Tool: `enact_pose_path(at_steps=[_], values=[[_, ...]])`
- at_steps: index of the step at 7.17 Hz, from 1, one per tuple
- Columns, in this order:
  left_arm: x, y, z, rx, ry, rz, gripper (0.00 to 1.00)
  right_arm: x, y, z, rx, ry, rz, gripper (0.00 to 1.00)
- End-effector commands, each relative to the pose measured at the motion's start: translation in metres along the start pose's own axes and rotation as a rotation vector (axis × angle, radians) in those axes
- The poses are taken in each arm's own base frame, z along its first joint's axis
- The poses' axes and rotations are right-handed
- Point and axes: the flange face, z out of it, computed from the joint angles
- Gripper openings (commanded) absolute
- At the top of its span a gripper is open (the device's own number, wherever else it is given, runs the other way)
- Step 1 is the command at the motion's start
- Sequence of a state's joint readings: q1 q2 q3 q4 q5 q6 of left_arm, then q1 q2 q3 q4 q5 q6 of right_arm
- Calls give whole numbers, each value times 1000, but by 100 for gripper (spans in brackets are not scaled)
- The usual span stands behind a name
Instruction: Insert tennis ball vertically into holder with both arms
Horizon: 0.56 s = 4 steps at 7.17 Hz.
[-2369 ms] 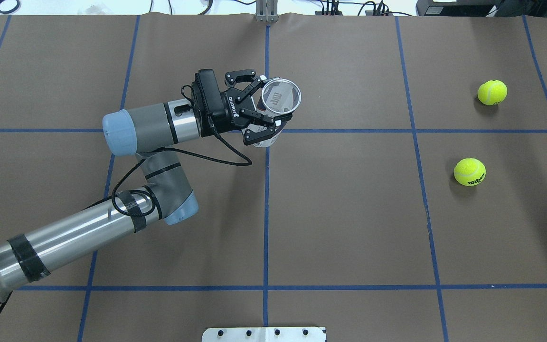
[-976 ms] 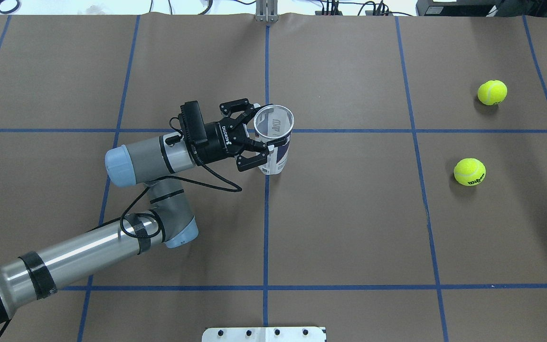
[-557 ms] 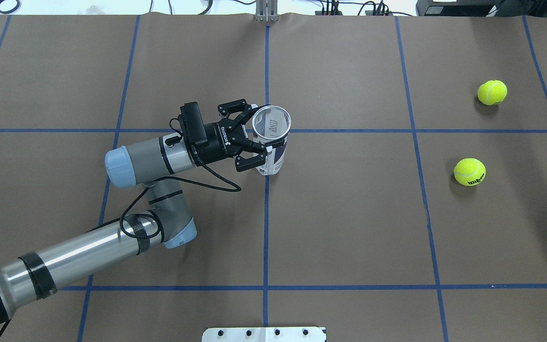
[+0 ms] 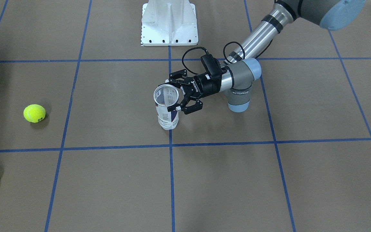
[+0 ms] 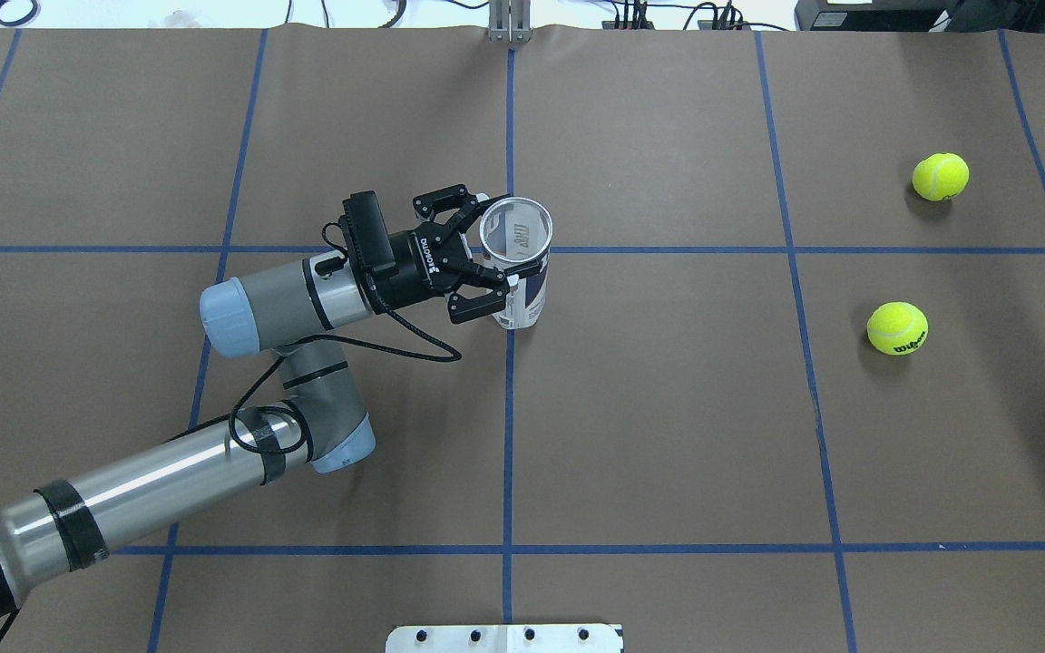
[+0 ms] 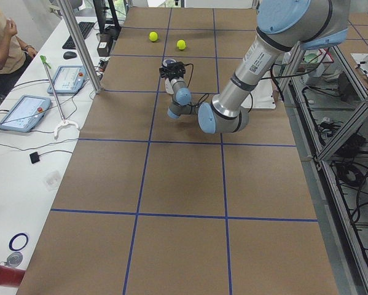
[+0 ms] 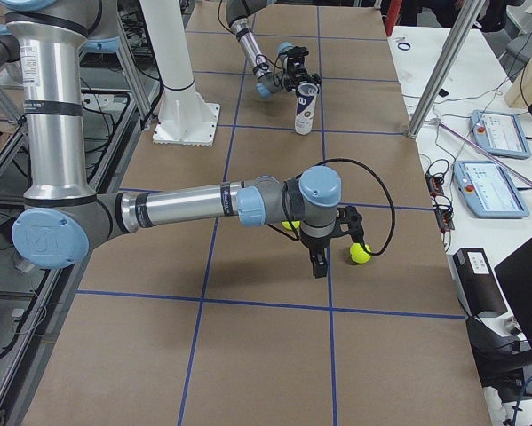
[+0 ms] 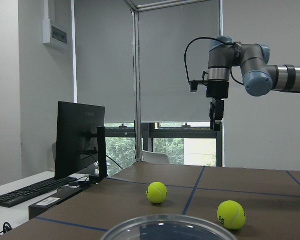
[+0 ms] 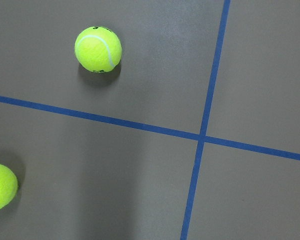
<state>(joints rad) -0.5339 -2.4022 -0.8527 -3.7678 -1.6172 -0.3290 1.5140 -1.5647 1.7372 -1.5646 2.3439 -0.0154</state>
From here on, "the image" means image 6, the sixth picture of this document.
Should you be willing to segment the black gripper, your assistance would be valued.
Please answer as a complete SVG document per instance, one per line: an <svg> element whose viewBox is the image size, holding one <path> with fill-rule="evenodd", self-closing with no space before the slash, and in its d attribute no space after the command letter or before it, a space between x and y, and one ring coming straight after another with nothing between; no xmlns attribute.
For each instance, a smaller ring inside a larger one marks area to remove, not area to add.
<svg viewBox="0 0 368 295"><path fill-rule="evenodd" d="M162 79L179 79L183 78L186 73L185 68L181 69L168 69L168 68L160 68L159 74Z"/></svg>

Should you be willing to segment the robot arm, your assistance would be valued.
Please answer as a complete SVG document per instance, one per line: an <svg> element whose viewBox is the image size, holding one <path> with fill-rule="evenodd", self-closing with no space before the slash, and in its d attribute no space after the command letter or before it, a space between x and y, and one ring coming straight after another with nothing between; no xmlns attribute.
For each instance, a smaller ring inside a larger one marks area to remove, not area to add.
<svg viewBox="0 0 368 295"><path fill-rule="evenodd" d="M230 81L211 102L192 103L184 82L185 66L167 59L159 69L173 92L167 114L172 119L193 115L205 133L235 133L249 122L242 104L277 57L296 44L303 50L328 48L347 36L349 1L262 1L257 15L256 38Z"/></svg>

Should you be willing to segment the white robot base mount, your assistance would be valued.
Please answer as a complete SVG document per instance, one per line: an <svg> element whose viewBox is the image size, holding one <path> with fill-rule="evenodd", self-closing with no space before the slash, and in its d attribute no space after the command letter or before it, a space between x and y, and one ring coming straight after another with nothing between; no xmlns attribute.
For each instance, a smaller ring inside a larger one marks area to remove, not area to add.
<svg viewBox="0 0 368 295"><path fill-rule="evenodd" d="M247 97L248 108L275 109L273 88L270 84L258 85Z"/></svg>

